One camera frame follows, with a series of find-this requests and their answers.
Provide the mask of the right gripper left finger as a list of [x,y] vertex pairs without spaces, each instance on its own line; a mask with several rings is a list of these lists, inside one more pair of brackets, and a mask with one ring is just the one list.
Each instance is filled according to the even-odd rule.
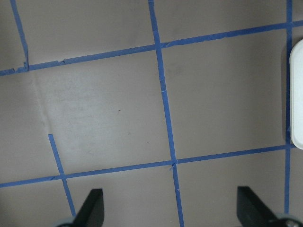
[[105,218],[102,189],[92,189],[75,217],[73,227],[101,227]]

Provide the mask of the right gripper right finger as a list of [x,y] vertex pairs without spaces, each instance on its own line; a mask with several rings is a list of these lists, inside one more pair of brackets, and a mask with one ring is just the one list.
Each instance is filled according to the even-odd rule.
[[248,186],[237,188],[237,218],[243,227],[275,227],[278,217]]

